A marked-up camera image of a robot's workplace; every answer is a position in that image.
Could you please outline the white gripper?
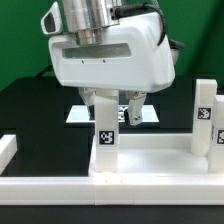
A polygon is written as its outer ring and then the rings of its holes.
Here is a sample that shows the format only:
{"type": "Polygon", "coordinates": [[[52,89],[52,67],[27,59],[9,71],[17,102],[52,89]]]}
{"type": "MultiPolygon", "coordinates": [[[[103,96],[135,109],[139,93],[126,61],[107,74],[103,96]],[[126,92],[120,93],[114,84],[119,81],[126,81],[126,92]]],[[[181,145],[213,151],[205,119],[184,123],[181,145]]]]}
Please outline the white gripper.
{"type": "Polygon", "coordinates": [[[128,91],[128,125],[142,122],[145,92],[165,89],[175,78],[165,16],[153,4],[54,2],[41,27],[60,84],[79,87],[86,106],[95,103],[95,89],[128,91]]]}

